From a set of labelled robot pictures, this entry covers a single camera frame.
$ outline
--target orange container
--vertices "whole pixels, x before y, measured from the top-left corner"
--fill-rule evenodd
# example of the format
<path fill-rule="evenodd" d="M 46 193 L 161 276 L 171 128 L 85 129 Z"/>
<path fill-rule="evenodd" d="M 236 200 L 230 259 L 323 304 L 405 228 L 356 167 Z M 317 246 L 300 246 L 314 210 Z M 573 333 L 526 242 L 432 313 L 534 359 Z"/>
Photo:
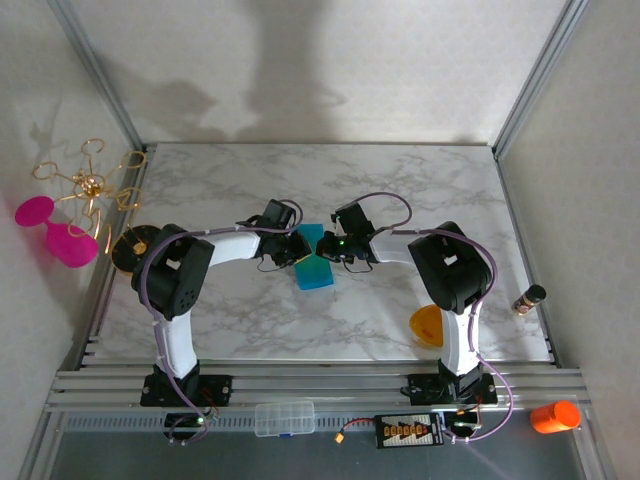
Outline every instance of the orange container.
<path fill-rule="evenodd" d="M 427 345 L 435 347 L 444 345 L 442 312 L 437 305 L 427 305 L 411 315 L 409 327 Z"/>
<path fill-rule="evenodd" d="M 531 412 L 531 425 L 540 433 L 571 430 L 580 425 L 580 410 L 566 400 L 536 408 Z"/>

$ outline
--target battery charger board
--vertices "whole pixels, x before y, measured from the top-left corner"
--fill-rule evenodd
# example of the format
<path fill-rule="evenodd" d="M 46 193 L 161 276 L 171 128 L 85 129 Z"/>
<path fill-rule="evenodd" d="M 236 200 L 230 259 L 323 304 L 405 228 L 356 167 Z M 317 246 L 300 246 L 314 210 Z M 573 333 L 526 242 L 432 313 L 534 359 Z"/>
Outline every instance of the battery charger board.
<path fill-rule="evenodd" d="M 375 420 L 378 448 L 444 445 L 438 413 L 376 415 Z"/>

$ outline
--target white wall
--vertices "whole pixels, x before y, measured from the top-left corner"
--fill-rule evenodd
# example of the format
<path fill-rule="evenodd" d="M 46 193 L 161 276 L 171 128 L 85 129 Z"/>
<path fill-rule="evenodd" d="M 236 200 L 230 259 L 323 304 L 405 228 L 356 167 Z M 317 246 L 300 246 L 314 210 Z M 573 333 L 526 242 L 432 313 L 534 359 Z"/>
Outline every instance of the white wall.
<path fill-rule="evenodd" d="M 43 227 L 15 225 L 15 209 L 62 192 L 31 177 L 37 163 L 51 158 L 72 173 L 82 142 L 102 137 L 106 170 L 127 146 L 44 0 L 2 0 L 0 44 L 0 477 L 10 480 L 93 301 L 85 295 L 93 266 L 63 267 L 45 251 Z M 73 214 L 71 203 L 62 207 L 58 218 Z"/>
<path fill-rule="evenodd" d="M 492 141 L 564 0 L 72 0 L 145 142 Z"/>
<path fill-rule="evenodd" d="M 640 472 L 640 2 L 592 0 L 504 161 L 551 333 L 619 478 Z"/>

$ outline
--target blue block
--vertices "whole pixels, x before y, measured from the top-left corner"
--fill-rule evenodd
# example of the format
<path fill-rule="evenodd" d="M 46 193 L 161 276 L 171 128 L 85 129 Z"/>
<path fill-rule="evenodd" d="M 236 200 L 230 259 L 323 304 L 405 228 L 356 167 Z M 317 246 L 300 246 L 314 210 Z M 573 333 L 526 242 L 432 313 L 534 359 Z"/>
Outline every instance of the blue block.
<path fill-rule="evenodd" d="M 324 235 L 322 224 L 303 224 L 298 227 L 298 231 L 309 243 L 311 251 L 315 252 L 318 240 Z M 313 290 L 314 288 L 333 285 L 331 264 L 327 259 L 318 257 L 315 253 L 296 263 L 295 270 L 300 290 Z"/>

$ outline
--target marble tabletop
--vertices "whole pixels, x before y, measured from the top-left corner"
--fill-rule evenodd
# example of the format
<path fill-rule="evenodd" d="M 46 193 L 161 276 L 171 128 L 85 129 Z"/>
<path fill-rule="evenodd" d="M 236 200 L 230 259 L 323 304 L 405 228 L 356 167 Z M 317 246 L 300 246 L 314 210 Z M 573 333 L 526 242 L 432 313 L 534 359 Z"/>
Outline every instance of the marble tabletop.
<path fill-rule="evenodd" d="M 296 200 L 305 223 L 328 227 L 337 207 L 362 194 L 403 195 L 414 208 L 410 227 L 453 220 L 494 254 L 499 279 L 479 326 L 486 358 L 549 359 L 536 312 L 521 318 L 510 311 L 528 282 L 489 147 L 160 144 L 142 188 L 136 224 L 176 223 L 187 230 L 233 225 L 262 213 L 271 198 Z M 384 197 L 362 205 L 375 226 L 406 213 Z M 332 264 L 333 286 L 301 291 L 292 268 L 262 273 L 258 263 L 233 261 L 209 271 L 192 315 L 199 358 L 439 357 L 439 349 L 421 347 L 409 328 L 411 315 L 433 303 L 413 267 L 382 264 L 369 274 L 351 274 Z M 100 357 L 156 356 L 149 314 L 128 277 L 116 276 L 95 348 Z"/>

